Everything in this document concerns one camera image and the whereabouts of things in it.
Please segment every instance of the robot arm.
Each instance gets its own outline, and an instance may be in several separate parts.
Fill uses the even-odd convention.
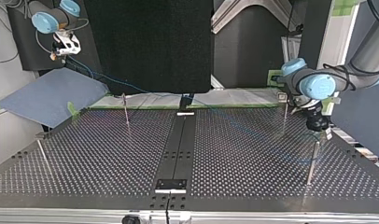
[[[294,102],[302,102],[297,105],[308,116],[308,128],[316,132],[328,129],[329,122],[321,115],[321,100],[336,91],[379,85],[379,22],[372,26],[349,64],[313,70],[304,59],[295,59],[284,64],[282,71],[278,81],[286,83]]]
[[[25,18],[29,15],[39,33],[54,34],[55,42],[52,44],[50,55],[52,60],[65,55],[78,54],[81,51],[79,41],[74,35],[74,30],[78,29],[77,22],[81,20],[80,7],[75,1],[62,0],[57,8],[49,8],[38,1],[29,0],[0,0],[0,2],[16,8],[25,15]]]

